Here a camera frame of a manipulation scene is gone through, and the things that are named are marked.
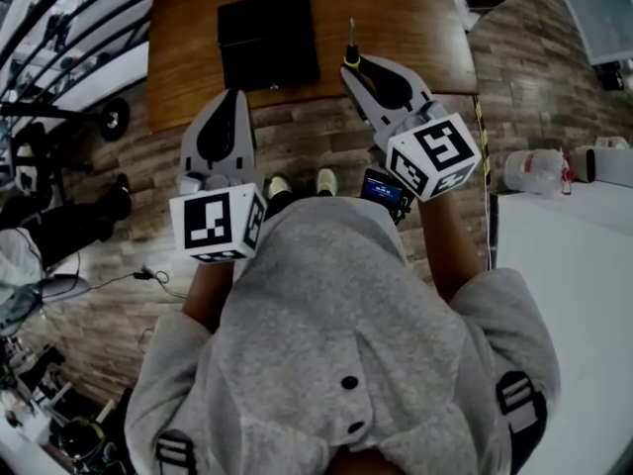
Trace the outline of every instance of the wheel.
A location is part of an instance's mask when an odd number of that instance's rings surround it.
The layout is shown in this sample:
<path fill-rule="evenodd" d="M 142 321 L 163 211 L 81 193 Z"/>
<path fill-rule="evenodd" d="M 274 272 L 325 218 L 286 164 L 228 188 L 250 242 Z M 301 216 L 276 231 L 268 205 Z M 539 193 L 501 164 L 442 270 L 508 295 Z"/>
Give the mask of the wheel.
<path fill-rule="evenodd" d="M 112 99 L 101 112 L 99 132 L 108 143 L 119 140 L 130 122 L 130 106 L 123 99 Z"/>

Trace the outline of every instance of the gray cloth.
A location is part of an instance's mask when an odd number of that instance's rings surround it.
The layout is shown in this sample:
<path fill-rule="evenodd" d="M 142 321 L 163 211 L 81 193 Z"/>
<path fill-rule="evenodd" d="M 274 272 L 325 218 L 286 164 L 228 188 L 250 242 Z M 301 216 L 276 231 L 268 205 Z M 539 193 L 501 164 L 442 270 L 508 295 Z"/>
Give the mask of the gray cloth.
<path fill-rule="evenodd" d="M 378 448 L 409 474 L 498 473 L 508 368 L 557 395 L 556 354 L 517 272 L 478 276 L 449 308 L 406 268 L 383 207 L 300 201 L 267 223 L 213 336 L 182 314 L 158 321 L 128 445 L 141 475 L 158 473 L 166 430 L 191 438 L 202 474 L 323 473 L 340 445 Z"/>

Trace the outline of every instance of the wood plank floor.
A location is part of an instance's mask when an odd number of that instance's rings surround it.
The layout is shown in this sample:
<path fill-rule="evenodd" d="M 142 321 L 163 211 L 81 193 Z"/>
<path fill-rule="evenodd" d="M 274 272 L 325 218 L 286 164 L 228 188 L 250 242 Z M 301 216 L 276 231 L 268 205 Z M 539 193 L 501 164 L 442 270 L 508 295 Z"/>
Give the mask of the wood plank floor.
<path fill-rule="evenodd" d="M 531 147 L 564 150 L 598 136 L 633 133 L 631 94 L 606 93 L 588 66 L 579 34 L 562 0 L 508 0 L 490 12 L 469 36 L 480 82 L 480 101 L 490 133 L 493 178 L 501 188 L 507 154 Z M 84 132 L 68 146 L 76 158 L 90 159 L 90 176 L 73 174 L 66 185 L 77 202 L 92 201 L 120 172 L 131 180 L 134 211 L 105 243 L 81 251 L 81 275 L 94 285 L 138 270 L 164 270 L 169 287 L 187 291 L 195 263 L 173 254 L 167 200 L 175 195 L 182 128 L 150 135 L 144 85 L 130 90 L 133 120 L 119 142 L 103 143 Z M 449 111 L 459 111 L 476 136 L 470 97 L 442 96 Z M 341 194 L 357 196 L 371 132 L 347 99 L 322 100 L 253 111 L 257 163 L 266 174 L 284 172 L 297 184 L 332 167 Z M 481 170 L 456 192 L 469 231 L 486 254 L 486 218 Z M 419 218 L 399 226 L 410 265 L 429 280 Z M 74 272 L 76 257 L 62 270 Z M 35 347 L 47 342 L 66 355 L 66 370 L 76 386 L 105 402 L 136 381 L 143 351 L 157 317 L 178 309 L 180 300 L 155 282 L 128 278 L 74 301 L 52 306 L 21 331 Z"/>

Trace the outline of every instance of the sneaker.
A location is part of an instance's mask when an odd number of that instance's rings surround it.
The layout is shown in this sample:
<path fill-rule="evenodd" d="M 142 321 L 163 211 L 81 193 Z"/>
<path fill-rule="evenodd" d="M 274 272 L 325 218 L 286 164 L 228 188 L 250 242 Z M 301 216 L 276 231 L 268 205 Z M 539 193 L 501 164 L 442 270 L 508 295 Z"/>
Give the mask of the sneaker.
<path fill-rule="evenodd" d="M 338 180 L 331 169 L 321 169 L 316 175 L 316 194 L 329 192 L 332 196 L 338 193 Z"/>
<path fill-rule="evenodd" d="M 275 197 L 277 194 L 281 192 L 292 192 L 293 187 L 290 185 L 288 180 L 283 176 L 273 176 L 270 180 L 270 184 L 268 185 L 267 195 L 268 200 Z"/>

